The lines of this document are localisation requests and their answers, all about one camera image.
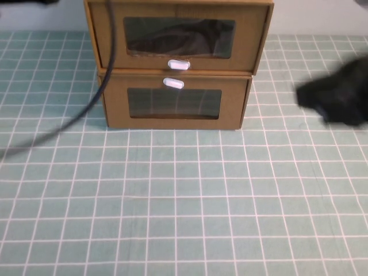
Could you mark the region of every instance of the drawer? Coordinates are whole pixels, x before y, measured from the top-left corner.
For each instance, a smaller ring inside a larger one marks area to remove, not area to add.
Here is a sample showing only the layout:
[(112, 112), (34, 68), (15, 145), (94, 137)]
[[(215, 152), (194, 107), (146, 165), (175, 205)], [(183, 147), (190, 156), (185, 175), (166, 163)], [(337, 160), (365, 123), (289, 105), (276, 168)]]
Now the drawer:
[(102, 100), (111, 128), (239, 129), (251, 81), (249, 76), (114, 74)]
[[(85, 0), (96, 60), (106, 68), (110, 29), (102, 0)], [(272, 0), (114, 0), (115, 68), (177, 68), (255, 74), (267, 36)]]

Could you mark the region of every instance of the cord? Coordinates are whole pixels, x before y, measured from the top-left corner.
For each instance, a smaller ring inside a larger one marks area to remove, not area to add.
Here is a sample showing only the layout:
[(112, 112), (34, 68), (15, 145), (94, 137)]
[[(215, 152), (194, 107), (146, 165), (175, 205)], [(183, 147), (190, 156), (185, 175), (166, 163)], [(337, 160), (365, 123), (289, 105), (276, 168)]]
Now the cord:
[(114, 62), (116, 59), (116, 23), (115, 23), (115, 15), (112, 5), (112, 0), (105, 0), (106, 1), (106, 7), (108, 9), (108, 15), (110, 20), (110, 31), (111, 31), (111, 49), (110, 49), (110, 60), (108, 67), (106, 69), (105, 77), (103, 78), (101, 85), (99, 89), (97, 90), (95, 96), (92, 98), (92, 100), (87, 104), (87, 106), (80, 111), (74, 118), (72, 118), (69, 122), (62, 125), (60, 128), (54, 129), (50, 133), (46, 133), (44, 135), (41, 135), (34, 140), (28, 140), (26, 142), (23, 142), (19, 145), (16, 145), (15, 147), (9, 147), (7, 149), (3, 149), (0, 151), (0, 160), (5, 160), (6, 158), (12, 157), (14, 155), (20, 154), (22, 152), (28, 151), (33, 147), (38, 147), (50, 139), (53, 139), (60, 133), (66, 131), (70, 127), (72, 127), (74, 124), (76, 124), (80, 119), (84, 118), (84, 116), (97, 104), (99, 99), (102, 96), (102, 93), (105, 91), (106, 86), (108, 85), (108, 82), (110, 81), (111, 73), (114, 68)]

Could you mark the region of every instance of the clear plastic window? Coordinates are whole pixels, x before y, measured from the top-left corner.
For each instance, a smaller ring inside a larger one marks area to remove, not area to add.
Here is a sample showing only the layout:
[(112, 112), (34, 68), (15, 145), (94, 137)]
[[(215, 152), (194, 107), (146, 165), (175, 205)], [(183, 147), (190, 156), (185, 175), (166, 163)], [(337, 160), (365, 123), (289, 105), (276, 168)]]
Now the clear plastic window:
[(129, 88), (132, 118), (190, 118), (216, 120), (221, 90)]
[(131, 56), (195, 56), (229, 59), (234, 20), (126, 17), (127, 53)]

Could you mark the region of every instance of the drawer front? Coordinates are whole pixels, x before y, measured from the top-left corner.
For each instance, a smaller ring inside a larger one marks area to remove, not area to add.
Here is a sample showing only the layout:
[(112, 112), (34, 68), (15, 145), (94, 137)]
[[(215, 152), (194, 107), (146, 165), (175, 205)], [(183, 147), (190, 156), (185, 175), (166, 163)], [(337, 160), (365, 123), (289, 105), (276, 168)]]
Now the drawer front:
[(112, 128), (239, 129), (250, 84), (249, 77), (113, 75), (103, 101)]
[[(86, 8), (97, 56), (106, 68), (110, 55), (107, 10), (96, 2)], [(169, 70), (176, 69), (168, 65), (170, 60), (184, 60), (190, 63), (188, 70), (255, 73), (272, 8), (260, 4), (116, 3), (115, 68)]]

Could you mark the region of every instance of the drawer handle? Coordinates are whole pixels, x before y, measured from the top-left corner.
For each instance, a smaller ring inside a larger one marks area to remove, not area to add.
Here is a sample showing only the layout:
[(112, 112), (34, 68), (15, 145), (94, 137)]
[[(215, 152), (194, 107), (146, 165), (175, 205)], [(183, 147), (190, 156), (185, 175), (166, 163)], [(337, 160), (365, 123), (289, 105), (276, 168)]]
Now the drawer handle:
[(186, 62), (184, 60), (176, 60), (176, 59), (170, 59), (167, 63), (167, 65), (173, 69), (173, 70), (182, 70), (186, 71), (190, 67), (190, 62)]
[(163, 83), (164, 85), (168, 87), (172, 87), (176, 89), (183, 89), (184, 87), (184, 82), (182, 82), (181, 80), (177, 80), (177, 79), (164, 78)]

